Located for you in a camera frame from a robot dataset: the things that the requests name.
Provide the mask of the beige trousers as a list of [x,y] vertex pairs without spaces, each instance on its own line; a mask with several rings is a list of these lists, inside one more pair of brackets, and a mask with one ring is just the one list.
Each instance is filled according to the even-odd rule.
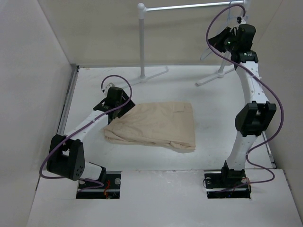
[[104,129],[108,142],[166,147],[192,152],[196,149],[194,111],[189,102],[143,103],[133,107]]

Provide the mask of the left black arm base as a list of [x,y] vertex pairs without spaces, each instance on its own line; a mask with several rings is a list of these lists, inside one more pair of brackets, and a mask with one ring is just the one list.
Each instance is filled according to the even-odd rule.
[[121,172],[106,172],[101,184],[92,181],[79,181],[76,199],[119,199]]

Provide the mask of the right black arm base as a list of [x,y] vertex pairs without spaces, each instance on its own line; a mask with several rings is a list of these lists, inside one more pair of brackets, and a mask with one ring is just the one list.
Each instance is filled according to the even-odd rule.
[[223,167],[204,173],[203,186],[208,199],[250,199],[251,186],[245,171]]

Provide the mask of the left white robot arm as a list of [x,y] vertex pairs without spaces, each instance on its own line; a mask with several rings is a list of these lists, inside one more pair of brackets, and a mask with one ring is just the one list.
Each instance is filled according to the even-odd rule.
[[90,182],[94,188],[104,187],[106,169],[85,161],[84,151],[88,149],[93,136],[134,106],[131,97],[122,88],[110,87],[107,96],[92,109],[82,123],[65,135],[53,136],[50,152],[43,166],[48,172],[57,175],[56,179],[82,180]]

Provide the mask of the light blue wire hanger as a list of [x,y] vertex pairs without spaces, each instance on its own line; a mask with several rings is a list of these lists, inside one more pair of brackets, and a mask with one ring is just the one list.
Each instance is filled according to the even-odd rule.
[[[209,26],[209,30],[212,26],[212,24],[215,22],[215,20],[221,15],[223,14],[225,11],[228,11],[228,16],[226,19],[226,22],[221,26],[221,30],[217,31],[217,35],[219,35],[219,33],[221,31],[223,31],[224,28],[226,28],[233,19],[235,19],[236,17],[233,16],[231,14],[231,8],[234,7],[235,5],[241,5],[241,14],[240,17],[242,18],[246,18],[246,12],[248,11],[248,8],[250,6],[250,0],[240,0],[240,3],[236,3],[236,0],[231,0],[228,2],[227,7],[224,8],[217,16],[215,16],[215,18],[212,20],[210,26]],[[219,51],[215,50],[215,48],[213,46],[210,45],[210,43],[208,42],[208,34],[206,34],[206,42],[208,45],[208,48],[202,53],[200,60],[203,61],[204,59],[206,59],[211,53],[215,53],[217,56],[220,56]]]

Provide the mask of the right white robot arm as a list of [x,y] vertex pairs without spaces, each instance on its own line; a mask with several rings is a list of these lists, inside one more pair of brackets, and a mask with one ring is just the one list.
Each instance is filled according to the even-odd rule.
[[240,24],[237,28],[227,27],[207,40],[219,52],[231,54],[229,60],[240,78],[245,100],[245,106],[235,117],[236,140],[215,183],[217,187],[230,188],[242,184],[249,150],[276,113],[276,105],[269,102],[260,84],[258,57],[251,50],[255,32],[254,26]]

